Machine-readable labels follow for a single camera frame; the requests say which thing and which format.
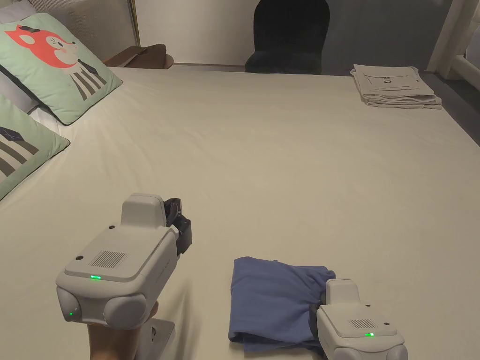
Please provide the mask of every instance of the bed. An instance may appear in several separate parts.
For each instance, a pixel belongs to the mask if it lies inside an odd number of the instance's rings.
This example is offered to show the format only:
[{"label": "bed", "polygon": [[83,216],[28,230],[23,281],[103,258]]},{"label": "bed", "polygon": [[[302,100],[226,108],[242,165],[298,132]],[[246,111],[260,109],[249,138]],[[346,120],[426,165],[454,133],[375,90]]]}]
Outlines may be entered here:
[{"label": "bed", "polygon": [[[411,359],[478,358],[480,149],[445,111],[368,107],[349,77],[113,71],[124,84],[0,203],[3,359],[88,358],[55,278],[133,192],[192,220],[156,316],[176,323],[171,359],[244,357],[227,339],[242,256],[354,279]],[[268,357],[292,355],[312,358]]]}]

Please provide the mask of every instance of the fox print pillow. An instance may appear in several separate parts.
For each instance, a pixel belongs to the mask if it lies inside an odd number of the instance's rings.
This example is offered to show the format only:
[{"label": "fox print pillow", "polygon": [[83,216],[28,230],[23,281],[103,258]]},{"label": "fox print pillow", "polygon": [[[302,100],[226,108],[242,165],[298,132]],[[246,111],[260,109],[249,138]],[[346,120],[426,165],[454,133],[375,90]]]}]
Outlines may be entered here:
[{"label": "fox print pillow", "polygon": [[68,145],[0,95],[0,200]]},{"label": "fox print pillow", "polygon": [[0,71],[64,125],[122,84],[46,13],[0,25]]}]

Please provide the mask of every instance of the hand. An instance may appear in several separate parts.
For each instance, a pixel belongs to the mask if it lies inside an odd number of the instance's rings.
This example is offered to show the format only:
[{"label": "hand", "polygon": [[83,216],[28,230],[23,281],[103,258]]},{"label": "hand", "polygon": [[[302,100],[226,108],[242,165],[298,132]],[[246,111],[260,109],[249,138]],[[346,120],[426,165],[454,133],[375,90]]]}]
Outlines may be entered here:
[{"label": "hand", "polygon": [[[158,302],[152,308],[150,320],[158,311]],[[90,360],[133,360],[137,352],[140,329],[115,330],[99,325],[87,325],[90,342]]]}]

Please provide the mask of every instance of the dark green chair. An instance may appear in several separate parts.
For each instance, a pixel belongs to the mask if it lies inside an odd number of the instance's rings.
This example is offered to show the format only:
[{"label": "dark green chair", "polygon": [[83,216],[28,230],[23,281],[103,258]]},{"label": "dark green chair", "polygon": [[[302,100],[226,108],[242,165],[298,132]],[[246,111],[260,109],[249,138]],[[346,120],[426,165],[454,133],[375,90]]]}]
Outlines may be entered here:
[{"label": "dark green chair", "polygon": [[245,71],[319,75],[329,23],[325,0],[260,0]]}]

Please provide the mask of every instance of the blue cloth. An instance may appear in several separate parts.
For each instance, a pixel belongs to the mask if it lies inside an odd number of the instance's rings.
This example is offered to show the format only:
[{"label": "blue cloth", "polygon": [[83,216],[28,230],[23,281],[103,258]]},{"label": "blue cloth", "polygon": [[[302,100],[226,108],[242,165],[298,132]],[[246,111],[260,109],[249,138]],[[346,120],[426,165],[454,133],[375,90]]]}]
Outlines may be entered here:
[{"label": "blue cloth", "polygon": [[276,348],[321,349],[309,327],[309,305],[335,273],[323,266],[290,266],[251,257],[236,259],[228,338],[245,352]]}]

